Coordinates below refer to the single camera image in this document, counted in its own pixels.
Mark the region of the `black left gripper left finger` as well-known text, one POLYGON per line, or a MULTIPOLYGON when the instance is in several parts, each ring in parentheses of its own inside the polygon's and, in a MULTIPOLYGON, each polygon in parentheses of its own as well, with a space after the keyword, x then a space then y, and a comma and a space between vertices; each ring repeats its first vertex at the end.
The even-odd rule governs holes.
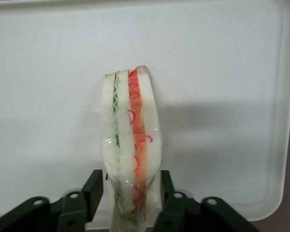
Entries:
POLYGON ((102 170, 94 170, 81 190, 71 190, 56 202, 27 199, 0 217, 0 232, 84 232, 103 195, 102 170))

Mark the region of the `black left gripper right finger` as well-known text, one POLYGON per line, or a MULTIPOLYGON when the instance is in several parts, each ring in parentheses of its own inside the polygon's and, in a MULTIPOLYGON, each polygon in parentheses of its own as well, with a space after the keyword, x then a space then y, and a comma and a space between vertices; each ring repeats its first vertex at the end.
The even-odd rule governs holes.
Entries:
POLYGON ((155 232, 257 232, 258 229, 218 197, 200 203, 176 191, 170 172, 160 172, 162 211, 155 232))

